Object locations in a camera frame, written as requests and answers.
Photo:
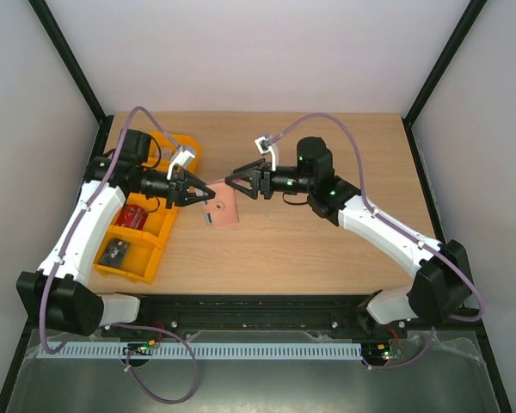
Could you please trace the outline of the pink card holder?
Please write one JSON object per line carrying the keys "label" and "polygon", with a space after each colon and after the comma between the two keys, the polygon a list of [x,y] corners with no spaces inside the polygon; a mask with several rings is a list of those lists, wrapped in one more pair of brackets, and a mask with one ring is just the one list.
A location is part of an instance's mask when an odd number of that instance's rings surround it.
{"label": "pink card holder", "polygon": [[214,227],[224,227],[239,223],[235,189],[224,181],[216,181],[207,186],[215,192],[211,200],[201,203],[206,224]]}

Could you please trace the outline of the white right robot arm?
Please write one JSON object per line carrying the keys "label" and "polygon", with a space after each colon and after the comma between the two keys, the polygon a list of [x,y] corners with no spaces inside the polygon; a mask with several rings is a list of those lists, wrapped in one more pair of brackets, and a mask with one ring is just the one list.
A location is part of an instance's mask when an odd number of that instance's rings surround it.
{"label": "white right robot arm", "polygon": [[407,287],[379,290],[365,300],[358,315],[364,335],[378,336],[388,324],[405,319],[440,327],[456,316],[471,295],[470,265],[462,244],[441,243],[384,213],[362,189],[335,174],[332,152],[321,138],[300,139],[297,163],[290,167],[279,164],[271,137],[259,137],[255,145],[260,154],[271,157],[261,167],[258,187],[265,198],[275,192],[306,194],[317,216],[364,238],[411,278]]}

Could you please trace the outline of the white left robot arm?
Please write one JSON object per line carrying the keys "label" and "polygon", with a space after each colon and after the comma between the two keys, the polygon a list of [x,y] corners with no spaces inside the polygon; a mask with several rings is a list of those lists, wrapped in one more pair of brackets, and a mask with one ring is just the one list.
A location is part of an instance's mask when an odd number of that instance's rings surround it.
{"label": "white left robot arm", "polygon": [[194,139],[132,129],[123,136],[113,153],[89,161],[60,238],[38,269],[21,272],[16,282],[40,331],[88,336],[134,322],[140,299],[91,291],[93,270],[149,281],[178,210],[215,195],[194,174],[202,152]]}

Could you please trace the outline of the red card stack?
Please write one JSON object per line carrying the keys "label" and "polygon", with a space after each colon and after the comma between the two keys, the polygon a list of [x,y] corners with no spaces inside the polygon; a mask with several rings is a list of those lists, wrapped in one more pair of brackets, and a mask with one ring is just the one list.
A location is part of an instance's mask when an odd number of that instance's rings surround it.
{"label": "red card stack", "polygon": [[141,231],[149,214],[138,205],[128,204],[120,209],[114,225]]}

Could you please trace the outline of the black card stack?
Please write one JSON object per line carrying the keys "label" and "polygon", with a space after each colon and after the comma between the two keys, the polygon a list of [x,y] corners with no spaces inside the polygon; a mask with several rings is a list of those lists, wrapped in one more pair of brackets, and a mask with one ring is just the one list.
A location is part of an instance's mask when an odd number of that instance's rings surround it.
{"label": "black card stack", "polygon": [[111,238],[101,256],[99,264],[110,268],[121,268],[130,246],[127,241]]}

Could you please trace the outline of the yellow bin top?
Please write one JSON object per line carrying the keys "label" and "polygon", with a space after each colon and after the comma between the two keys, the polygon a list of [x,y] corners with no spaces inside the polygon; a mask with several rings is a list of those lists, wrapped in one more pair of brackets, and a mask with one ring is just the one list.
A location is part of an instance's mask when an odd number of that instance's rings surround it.
{"label": "yellow bin top", "polygon": [[195,173],[198,169],[202,146],[192,137],[181,134],[172,134],[175,144],[159,131],[151,131],[152,137],[149,156],[145,166],[153,167],[165,172],[171,177],[174,172],[183,168]]}

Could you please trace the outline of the yellow bin bottom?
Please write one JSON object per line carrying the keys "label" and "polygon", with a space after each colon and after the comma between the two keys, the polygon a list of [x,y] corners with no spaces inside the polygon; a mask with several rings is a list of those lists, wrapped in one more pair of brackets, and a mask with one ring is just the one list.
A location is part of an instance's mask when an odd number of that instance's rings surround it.
{"label": "yellow bin bottom", "polygon": [[[128,247],[122,262],[105,265],[103,258],[112,240],[116,247],[119,241]],[[164,240],[151,232],[110,225],[95,255],[93,268],[104,276],[115,275],[150,285],[155,279],[164,245]]]}

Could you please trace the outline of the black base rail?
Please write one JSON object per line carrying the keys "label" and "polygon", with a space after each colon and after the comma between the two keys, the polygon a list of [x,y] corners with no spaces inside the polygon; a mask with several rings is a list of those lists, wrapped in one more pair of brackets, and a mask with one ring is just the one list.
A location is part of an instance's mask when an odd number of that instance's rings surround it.
{"label": "black base rail", "polygon": [[372,341],[404,338],[406,325],[375,324],[364,295],[139,294],[134,325],[178,336],[212,331],[304,331],[336,339]]}

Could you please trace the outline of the black right frame post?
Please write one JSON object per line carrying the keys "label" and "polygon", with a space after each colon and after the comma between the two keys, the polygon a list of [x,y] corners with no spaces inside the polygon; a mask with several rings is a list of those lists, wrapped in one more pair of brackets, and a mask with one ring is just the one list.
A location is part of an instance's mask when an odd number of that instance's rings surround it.
{"label": "black right frame post", "polygon": [[402,123],[406,132],[412,130],[415,122],[420,117],[422,110],[427,105],[430,97],[442,77],[445,75],[453,58],[456,56],[487,3],[488,0],[471,0],[467,3],[432,69],[429,71],[425,82],[422,84],[417,96],[413,100],[410,109],[402,118]]}

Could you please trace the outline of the black frame post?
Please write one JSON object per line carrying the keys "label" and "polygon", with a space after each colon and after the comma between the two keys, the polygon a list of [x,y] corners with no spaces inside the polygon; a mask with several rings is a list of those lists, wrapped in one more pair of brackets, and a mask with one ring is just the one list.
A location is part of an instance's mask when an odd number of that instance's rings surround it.
{"label": "black frame post", "polygon": [[69,72],[71,79],[77,86],[95,120],[100,126],[105,125],[108,122],[109,117],[105,114],[105,111],[99,103],[88,78],[85,76],[76,55],[72,51],[71,46],[47,1],[28,0],[28,3],[38,18],[40,25],[44,28],[49,40],[52,42],[52,45],[62,60],[64,67]]}
{"label": "black frame post", "polygon": [[413,100],[410,109],[402,118],[402,123],[406,132],[412,130],[415,122],[420,117],[422,110],[427,105],[430,97],[442,77],[445,75],[453,58],[456,56],[487,3],[488,0],[471,0],[467,3],[432,69],[429,71],[425,82],[422,84],[417,96]]}

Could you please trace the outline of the black left frame post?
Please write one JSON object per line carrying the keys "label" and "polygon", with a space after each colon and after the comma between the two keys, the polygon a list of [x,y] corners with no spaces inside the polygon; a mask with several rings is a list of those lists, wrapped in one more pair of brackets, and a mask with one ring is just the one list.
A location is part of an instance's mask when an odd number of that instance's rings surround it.
{"label": "black left frame post", "polygon": [[105,125],[108,122],[109,117],[105,114],[105,111],[99,103],[88,78],[85,76],[76,55],[72,51],[71,46],[47,1],[28,0],[28,3],[38,18],[40,25],[44,28],[49,40],[52,42],[52,45],[62,60],[64,67],[69,72],[71,79],[77,86],[95,120],[100,126]]}

